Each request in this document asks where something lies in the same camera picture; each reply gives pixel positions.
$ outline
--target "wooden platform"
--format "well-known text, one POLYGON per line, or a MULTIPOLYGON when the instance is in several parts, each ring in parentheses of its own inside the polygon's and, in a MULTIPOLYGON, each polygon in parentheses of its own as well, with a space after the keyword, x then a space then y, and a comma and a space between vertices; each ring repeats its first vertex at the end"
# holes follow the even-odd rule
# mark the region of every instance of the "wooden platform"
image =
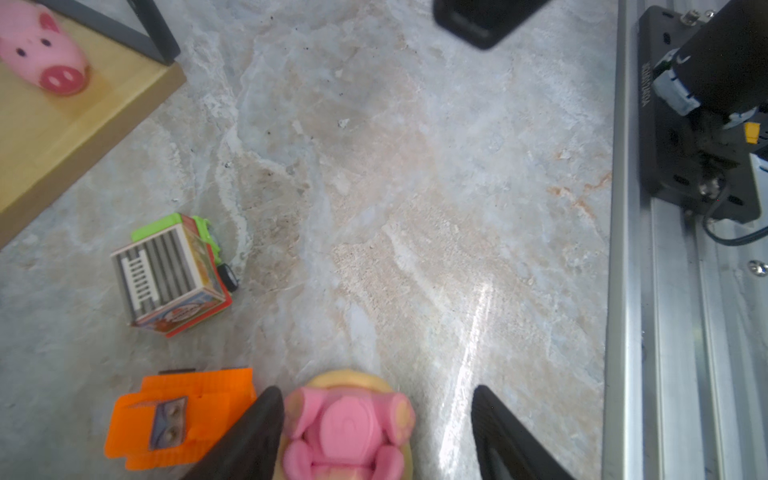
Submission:
POLYGON ((90 83, 61 98, 0 62, 0 248, 186 81, 179 64, 57 18, 88 56, 90 83))

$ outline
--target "metal frame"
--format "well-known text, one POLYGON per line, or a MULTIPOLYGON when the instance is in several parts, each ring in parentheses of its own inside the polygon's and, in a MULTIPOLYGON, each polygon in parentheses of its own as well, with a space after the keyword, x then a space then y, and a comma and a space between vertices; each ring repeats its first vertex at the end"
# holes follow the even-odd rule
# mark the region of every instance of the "metal frame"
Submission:
MULTIPOLYGON (((725 2, 619 1, 606 480, 768 478, 768 363, 750 335, 755 325, 768 331, 768 278, 740 270, 768 261, 768 242, 717 246, 696 216, 650 198, 639 170, 637 20, 651 5, 704 12, 725 2)), ((760 193, 768 200, 768 188, 760 193)), ((716 230, 744 228, 724 221, 716 230)))
POLYGON ((75 0, 36 1, 163 65, 172 65, 181 53, 176 38, 153 0, 127 0, 149 36, 75 0))

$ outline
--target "pink rubber toy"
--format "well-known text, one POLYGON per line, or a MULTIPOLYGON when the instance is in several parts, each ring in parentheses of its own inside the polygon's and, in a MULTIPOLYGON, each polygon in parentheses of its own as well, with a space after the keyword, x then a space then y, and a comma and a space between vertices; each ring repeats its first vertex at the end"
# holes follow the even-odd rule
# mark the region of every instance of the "pink rubber toy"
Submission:
POLYGON ((415 413, 402 393, 302 387, 286 398, 288 480, 400 480, 415 413))
POLYGON ((88 60, 42 5, 0 0, 0 59, 55 94, 76 94, 88 83, 88 60))

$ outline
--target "wire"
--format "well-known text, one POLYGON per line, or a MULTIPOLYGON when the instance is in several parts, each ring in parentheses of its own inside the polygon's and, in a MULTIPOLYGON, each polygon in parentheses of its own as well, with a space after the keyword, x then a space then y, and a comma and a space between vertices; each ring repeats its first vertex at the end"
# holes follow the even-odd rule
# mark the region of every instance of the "wire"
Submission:
POLYGON ((707 212, 704 214, 704 217, 701 219, 701 226, 704 228, 704 232, 706 232, 712 240, 718 242, 720 245, 725 245, 726 247, 740 247, 742 245, 747 245, 748 243, 756 242, 761 238, 768 237, 768 227, 763 227, 757 231, 748 233, 743 237, 737 238, 722 238, 712 233, 709 225, 710 218, 712 218, 712 215, 714 215, 715 211, 720 207, 720 205, 722 205, 721 200, 725 201, 728 198, 728 193, 730 192, 730 185, 728 182, 723 180, 723 183, 723 189, 720 190, 717 198, 712 203, 709 210, 707 210, 707 212))

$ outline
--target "gray marble tabletop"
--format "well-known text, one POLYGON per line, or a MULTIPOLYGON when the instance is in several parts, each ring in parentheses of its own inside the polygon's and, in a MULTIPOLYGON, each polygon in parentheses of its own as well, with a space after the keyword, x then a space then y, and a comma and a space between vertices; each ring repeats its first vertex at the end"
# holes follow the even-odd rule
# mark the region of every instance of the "gray marble tabletop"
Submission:
POLYGON ((384 377, 416 478, 479 478, 479 383, 597 478, 615 2, 552 0, 487 52, 424 0, 159 6, 188 83, 0 251, 0 477, 177 478, 104 457, 114 401, 251 366, 384 377), (214 220, 242 287, 167 340, 125 325, 109 255, 173 211, 214 220))

